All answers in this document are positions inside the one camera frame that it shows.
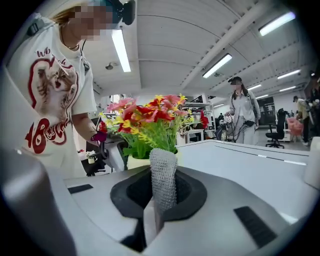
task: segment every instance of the white t-shirt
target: white t-shirt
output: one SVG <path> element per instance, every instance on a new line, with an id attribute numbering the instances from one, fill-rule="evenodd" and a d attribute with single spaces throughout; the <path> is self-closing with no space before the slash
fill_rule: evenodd
<path id="1" fill-rule="evenodd" d="M 21 147 L 45 166 L 61 168 L 65 179 L 86 175 L 75 147 L 72 115 L 96 111 L 93 74 L 90 68 L 85 75 L 82 58 L 80 50 L 61 42 L 54 24 L 24 41 L 8 65 L 14 83 L 39 114 Z"/>

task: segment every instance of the white vase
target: white vase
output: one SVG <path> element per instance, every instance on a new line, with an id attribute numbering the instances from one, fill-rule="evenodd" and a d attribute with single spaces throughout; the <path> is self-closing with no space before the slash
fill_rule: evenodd
<path id="1" fill-rule="evenodd" d="M 181 165 L 182 163 L 182 157 L 181 153 L 178 150 L 178 152 L 175 154 L 176 158 L 178 159 L 178 166 Z M 149 166 L 150 165 L 150 159 L 136 159 L 132 155 L 129 155 L 128 161 L 126 163 L 126 166 L 128 170 L 141 167 L 141 166 Z"/>

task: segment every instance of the gray textured cloth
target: gray textured cloth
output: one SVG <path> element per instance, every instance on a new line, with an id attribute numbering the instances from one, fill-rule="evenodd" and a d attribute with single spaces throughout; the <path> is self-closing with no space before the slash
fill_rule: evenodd
<path id="1" fill-rule="evenodd" d="M 175 154 L 154 148 L 150 153 L 152 193 L 159 213 L 177 204 Z"/>

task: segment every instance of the backpack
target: backpack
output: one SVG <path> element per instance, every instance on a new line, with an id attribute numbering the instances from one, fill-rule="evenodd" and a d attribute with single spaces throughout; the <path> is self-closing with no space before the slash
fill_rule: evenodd
<path id="1" fill-rule="evenodd" d="M 15 51 L 19 48 L 19 46 L 26 41 L 27 39 L 35 36 L 36 34 L 39 34 L 48 28 L 52 27 L 55 25 L 55 23 L 48 19 L 44 18 L 40 15 L 40 13 L 33 13 L 31 14 L 28 19 L 24 22 L 20 30 L 17 32 L 15 35 L 14 39 L 12 40 L 10 46 L 7 49 L 6 55 L 3 58 L 3 63 L 7 65 L 15 53 Z M 90 70 L 90 64 L 86 60 L 86 58 L 83 55 L 82 49 L 80 48 L 81 51 L 81 61 L 84 66 L 84 75 L 87 74 L 87 72 Z"/>
<path id="2" fill-rule="evenodd" d="M 251 98 L 249 92 L 248 92 L 248 96 L 247 96 L 247 97 L 248 97 L 249 100 L 250 100 L 250 105 L 251 105 L 251 108 L 253 109 L 254 118 L 255 118 L 255 120 L 257 120 L 258 115 L 257 115 L 256 105 L 255 105 L 255 103 L 253 102 L 253 99 Z M 231 96 L 231 104 L 232 104 L 232 107 L 235 109 L 234 99 L 233 99 L 232 96 Z"/>

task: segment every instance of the ceiling light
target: ceiling light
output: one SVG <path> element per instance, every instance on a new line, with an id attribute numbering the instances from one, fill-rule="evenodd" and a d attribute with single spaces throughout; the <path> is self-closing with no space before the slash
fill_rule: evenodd
<path id="1" fill-rule="evenodd" d="M 289 88 L 285 88 L 285 89 L 279 90 L 279 92 L 284 92 L 284 91 L 287 91 L 287 90 L 290 90 L 290 89 L 294 89 L 294 88 L 296 88 L 296 87 L 292 86 L 292 87 L 289 87 Z"/>
<path id="2" fill-rule="evenodd" d="M 298 73 L 300 73 L 300 71 L 301 71 L 301 69 L 297 69 L 297 70 L 295 70 L 295 71 L 292 71 L 292 72 L 289 72 L 289 73 L 280 75 L 280 76 L 278 76 L 278 79 L 282 79 L 282 78 L 286 78 L 286 77 L 288 77 L 288 76 L 292 76 L 292 75 L 294 75 L 294 74 L 298 74 Z"/>
<path id="3" fill-rule="evenodd" d="M 258 84 L 258 85 L 254 86 L 254 87 L 249 88 L 248 91 L 253 90 L 253 89 L 256 89 L 256 88 L 258 88 L 258 87 L 260 87 L 260 86 L 261 86 L 261 84 Z"/>
<path id="4" fill-rule="evenodd" d="M 216 106 L 214 106 L 214 108 L 220 107 L 220 106 L 222 106 L 222 105 L 224 105 L 224 103 L 222 103 L 222 104 L 220 104 L 220 105 L 216 105 Z"/>
<path id="5" fill-rule="evenodd" d="M 283 24 L 286 24 L 289 21 L 292 21 L 296 18 L 296 15 L 293 12 L 288 12 L 279 18 L 275 19 L 274 21 L 268 23 L 267 25 L 263 26 L 259 29 L 261 36 L 265 36 L 266 34 L 270 33 L 271 31 L 281 27 Z"/>
<path id="6" fill-rule="evenodd" d="M 267 96 L 269 96 L 269 95 L 268 94 L 262 95 L 262 96 L 256 97 L 256 99 L 261 99 L 261 98 L 264 98 L 264 97 L 267 97 Z"/>
<path id="7" fill-rule="evenodd" d="M 116 50 L 116 53 L 118 54 L 123 72 L 130 72 L 130 65 L 129 60 L 127 56 L 125 41 L 124 41 L 124 35 L 122 33 L 122 29 L 115 29 L 112 31 L 112 40 L 113 44 Z"/>
<path id="8" fill-rule="evenodd" d="M 210 68 L 207 72 L 205 72 L 202 76 L 204 78 L 210 77 L 214 72 L 220 69 L 224 64 L 232 59 L 232 56 L 228 53 L 221 60 L 219 60 L 212 68 Z"/>

